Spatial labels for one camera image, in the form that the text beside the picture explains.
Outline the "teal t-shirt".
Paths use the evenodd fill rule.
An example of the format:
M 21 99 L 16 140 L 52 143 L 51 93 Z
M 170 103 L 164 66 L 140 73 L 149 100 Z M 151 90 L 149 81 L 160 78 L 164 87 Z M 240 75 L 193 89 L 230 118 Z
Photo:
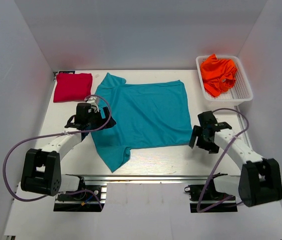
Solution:
M 185 85 L 180 80 L 127 84 L 107 73 L 96 94 L 107 100 L 116 125 L 93 132 L 96 151 L 115 172 L 132 149 L 188 144 L 192 126 Z

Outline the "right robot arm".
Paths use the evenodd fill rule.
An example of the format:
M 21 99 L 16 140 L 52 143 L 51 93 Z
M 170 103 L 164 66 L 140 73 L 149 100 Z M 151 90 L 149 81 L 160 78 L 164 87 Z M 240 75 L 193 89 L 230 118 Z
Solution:
M 203 213 L 236 197 L 247 207 L 258 206 L 282 200 L 282 179 L 280 165 L 274 158 L 265 158 L 253 151 L 241 140 L 227 122 L 219 122 L 213 111 L 198 115 L 199 125 L 193 127 L 189 147 L 197 146 L 210 154 L 223 150 L 201 190 L 192 194 L 198 196 L 197 212 Z M 240 169 L 240 176 L 215 173 L 225 155 Z

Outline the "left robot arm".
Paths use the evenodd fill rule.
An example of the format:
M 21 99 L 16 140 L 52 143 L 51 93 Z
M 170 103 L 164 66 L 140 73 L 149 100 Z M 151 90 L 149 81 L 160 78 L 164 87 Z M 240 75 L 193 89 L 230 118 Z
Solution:
M 92 132 L 112 128 L 116 121 L 111 108 L 93 103 L 78 103 L 60 136 L 39 149 L 31 148 L 25 155 L 21 189 L 25 192 L 55 196 L 69 192 L 80 200 L 86 195 L 82 177 L 61 173 L 61 160 Z

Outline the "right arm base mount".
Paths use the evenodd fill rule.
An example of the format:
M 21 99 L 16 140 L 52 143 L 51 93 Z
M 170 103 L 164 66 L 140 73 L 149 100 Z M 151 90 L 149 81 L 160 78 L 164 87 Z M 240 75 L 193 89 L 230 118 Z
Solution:
M 185 176 L 185 180 L 188 182 L 184 187 L 184 193 L 189 195 L 190 213 L 192 214 L 198 213 L 197 206 L 199 198 L 203 192 L 207 178 L 207 176 Z M 211 180 L 203 194 L 200 210 L 222 201 L 219 205 L 205 211 L 205 213 L 235 213 L 238 211 L 238 206 L 242 204 L 237 200 L 238 199 L 235 196 L 229 198 L 227 193 L 217 192 L 215 190 L 214 182 Z

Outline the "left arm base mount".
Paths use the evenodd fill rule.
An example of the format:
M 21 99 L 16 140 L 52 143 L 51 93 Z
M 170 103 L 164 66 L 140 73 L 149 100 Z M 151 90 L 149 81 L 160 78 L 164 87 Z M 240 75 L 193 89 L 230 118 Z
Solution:
M 80 176 L 79 193 L 56 195 L 54 212 L 100 213 L 105 205 L 107 184 Z

